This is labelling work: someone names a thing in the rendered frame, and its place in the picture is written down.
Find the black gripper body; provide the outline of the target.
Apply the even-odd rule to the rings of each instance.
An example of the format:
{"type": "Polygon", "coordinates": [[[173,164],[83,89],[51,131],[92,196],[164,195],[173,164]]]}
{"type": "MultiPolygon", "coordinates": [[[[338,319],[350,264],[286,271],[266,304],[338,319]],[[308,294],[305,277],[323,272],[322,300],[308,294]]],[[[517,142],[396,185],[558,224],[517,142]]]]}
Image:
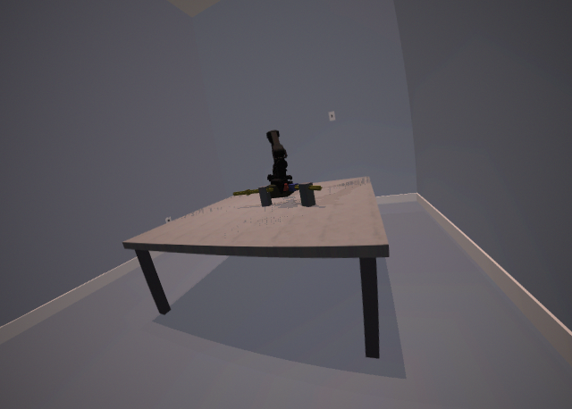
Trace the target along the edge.
{"type": "Polygon", "coordinates": [[[272,179],[271,180],[271,185],[281,185],[283,183],[283,181],[288,181],[292,179],[291,175],[286,175],[286,169],[284,170],[280,170],[280,169],[276,169],[276,173],[277,173],[277,179],[272,179]]]}

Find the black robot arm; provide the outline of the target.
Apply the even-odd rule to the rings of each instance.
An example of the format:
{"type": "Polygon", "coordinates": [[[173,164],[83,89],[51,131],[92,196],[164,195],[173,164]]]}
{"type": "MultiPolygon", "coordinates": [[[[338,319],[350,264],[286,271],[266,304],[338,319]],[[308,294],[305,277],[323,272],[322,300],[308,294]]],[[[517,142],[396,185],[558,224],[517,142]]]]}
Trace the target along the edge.
{"type": "Polygon", "coordinates": [[[271,143],[272,146],[272,153],[273,153],[273,175],[267,175],[267,179],[271,181],[272,179],[277,179],[277,173],[275,172],[276,169],[284,170],[287,168],[288,164],[284,160],[287,158],[287,152],[279,142],[279,130],[270,130],[266,132],[266,137],[268,141],[271,143]]]}

